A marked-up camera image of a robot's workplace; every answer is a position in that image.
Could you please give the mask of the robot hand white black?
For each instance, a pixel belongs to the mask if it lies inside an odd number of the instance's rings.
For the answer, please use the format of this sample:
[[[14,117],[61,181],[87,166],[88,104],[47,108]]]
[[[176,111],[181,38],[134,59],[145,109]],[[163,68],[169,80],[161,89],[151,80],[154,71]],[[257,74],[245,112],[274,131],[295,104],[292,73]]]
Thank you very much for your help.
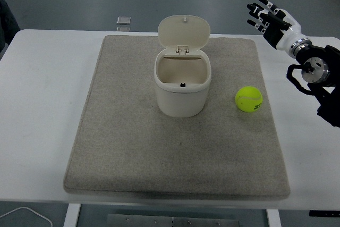
[[[284,9],[268,0],[248,4],[247,23],[263,34],[271,47],[289,52],[294,46],[307,40],[301,32],[301,25]]]

